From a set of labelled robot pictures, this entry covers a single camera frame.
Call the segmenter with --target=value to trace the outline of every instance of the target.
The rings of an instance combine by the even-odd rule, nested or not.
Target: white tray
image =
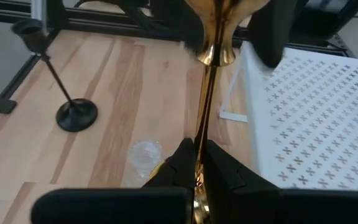
[[[242,46],[254,165],[282,188],[358,190],[358,59]]]

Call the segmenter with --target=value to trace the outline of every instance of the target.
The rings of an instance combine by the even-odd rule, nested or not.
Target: wood grain
[[[34,201],[53,189],[120,187],[138,141],[159,142],[168,157],[194,137],[204,66],[179,43],[61,31],[48,53],[70,95],[91,99],[99,116],[82,132],[62,131],[55,113],[66,100],[36,64],[12,96],[17,108],[0,115],[0,223],[29,223]],[[237,64],[218,82],[209,138],[250,167],[247,125],[218,116]],[[229,110],[246,112],[243,88]]]

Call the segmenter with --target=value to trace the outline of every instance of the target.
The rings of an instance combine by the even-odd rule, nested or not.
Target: black thin rod
[[[73,100],[68,95],[65,86],[63,85],[61,79],[57,75],[57,73],[56,73],[55,69],[53,68],[52,64],[50,63],[49,56],[48,55],[41,55],[41,57],[42,57],[42,60],[47,64],[47,67],[49,68],[50,72],[52,73],[53,77],[55,78],[55,80],[56,80],[57,84],[59,85],[60,89],[62,90],[63,94],[67,98],[69,104],[74,106],[75,104],[74,104]]]

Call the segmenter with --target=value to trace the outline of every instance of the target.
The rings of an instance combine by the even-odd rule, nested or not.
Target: black candle holder
[[[70,98],[46,54],[47,36],[42,31],[42,22],[37,19],[25,19],[16,22],[11,30],[24,41],[31,52],[41,56],[67,99],[67,102],[61,105],[56,113],[56,122],[59,127],[65,131],[78,132],[91,126],[98,117],[98,109],[90,100],[84,98],[72,100]]]

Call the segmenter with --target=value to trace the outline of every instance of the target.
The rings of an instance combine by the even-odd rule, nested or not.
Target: brass tube
[[[203,152],[206,150],[208,140],[209,114],[213,103],[214,89],[219,83],[222,74],[222,68],[217,66],[205,66],[203,82],[200,93],[200,106],[197,116],[197,132],[195,137],[195,148],[197,151],[196,160],[196,178],[201,174],[203,164]]]

